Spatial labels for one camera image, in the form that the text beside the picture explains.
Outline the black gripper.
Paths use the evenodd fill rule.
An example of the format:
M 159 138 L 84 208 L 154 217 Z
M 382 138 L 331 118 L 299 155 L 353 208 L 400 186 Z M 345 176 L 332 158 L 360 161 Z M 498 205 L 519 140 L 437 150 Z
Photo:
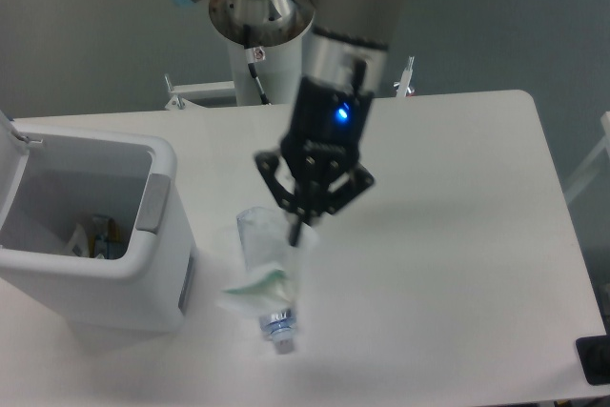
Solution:
M 290 246 L 300 244 L 304 225 L 324 214 L 335 215 L 375 185 L 359 163 L 359 143 L 373 104 L 370 91 L 325 86 L 303 77 L 297 91 L 289 130 L 280 151 L 254 154 L 254 163 L 277 206 L 288 214 Z M 294 180 L 290 192 L 278 179 L 282 157 Z M 344 177 L 335 189 L 331 185 Z M 316 184 L 312 208 L 306 192 Z

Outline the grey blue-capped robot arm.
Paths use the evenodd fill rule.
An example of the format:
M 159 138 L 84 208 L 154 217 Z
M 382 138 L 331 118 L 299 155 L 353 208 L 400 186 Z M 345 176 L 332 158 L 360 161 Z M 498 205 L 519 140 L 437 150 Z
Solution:
M 191 5 L 201 0 L 174 0 Z M 276 203 L 294 216 L 289 242 L 372 186 L 359 143 L 404 0 L 287 0 L 312 15 L 312 46 L 292 121 L 255 163 Z

